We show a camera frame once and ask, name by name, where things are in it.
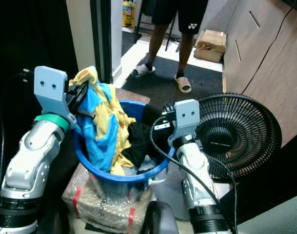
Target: bubble wrap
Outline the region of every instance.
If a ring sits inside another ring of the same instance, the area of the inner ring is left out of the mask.
[[[104,231],[124,234],[140,233],[151,197],[152,191],[147,188],[137,201],[101,198],[81,163],[62,195],[68,209],[83,221]]]

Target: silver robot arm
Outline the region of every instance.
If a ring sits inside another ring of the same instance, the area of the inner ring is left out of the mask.
[[[21,138],[19,150],[7,167],[0,190],[0,234],[36,231],[50,164],[59,153],[67,129],[77,122],[68,106],[77,107],[76,95],[83,98],[86,92],[80,87],[78,93],[68,96],[66,82],[65,72],[44,66],[35,69],[34,92],[42,115]]]
[[[209,162],[195,142],[195,130],[199,125],[199,103],[184,100],[174,104],[174,133],[168,143],[176,149],[178,160],[190,169],[218,198],[214,183],[209,175]],[[189,209],[194,233],[230,234],[228,224],[217,207],[215,200],[189,173],[185,172],[182,183],[185,202]]]

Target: sandal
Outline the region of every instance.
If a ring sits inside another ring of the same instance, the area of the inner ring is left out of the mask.
[[[131,73],[134,77],[141,77],[143,75],[146,75],[148,73],[152,73],[156,70],[156,68],[153,66],[152,70],[149,71],[145,64],[137,66],[133,72]]]
[[[178,83],[178,89],[182,92],[182,93],[190,93],[192,91],[192,87],[191,84],[188,82],[188,78],[187,77],[179,77],[177,78],[177,76],[174,76],[174,79],[176,80],[176,82]]]

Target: red tape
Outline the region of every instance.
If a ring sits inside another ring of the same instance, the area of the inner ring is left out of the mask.
[[[77,209],[77,203],[78,203],[78,200],[79,200],[79,197],[80,197],[81,192],[82,192],[82,187],[79,186],[77,188],[77,191],[76,191],[76,194],[74,196],[74,199],[72,200],[72,205],[74,207],[76,216],[79,216],[79,212],[78,212],[78,209]]]
[[[129,213],[128,234],[130,234],[132,232],[134,214],[135,214],[135,207],[131,207],[130,213]]]

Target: blue bucket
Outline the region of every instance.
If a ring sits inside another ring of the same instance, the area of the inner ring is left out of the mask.
[[[133,100],[121,100],[120,104],[128,116],[134,117],[137,121],[142,120],[145,103]],[[140,175],[112,175],[97,169],[89,162],[88,155],[84,153],[84,139],[77,132],[74,133],[74,146],[80,162],[90,174],[98,195],[102,198],[111,198],[117,201],[121,199],[127,199],[129,202],[137,200],[140,194],[148,187],[148,181],[156,179],[158,177],[157,175],[169,163],[169,160],[165,159],[157,167]],[[174,152],[174,148],[170,148],[169,155],[173,156]]]

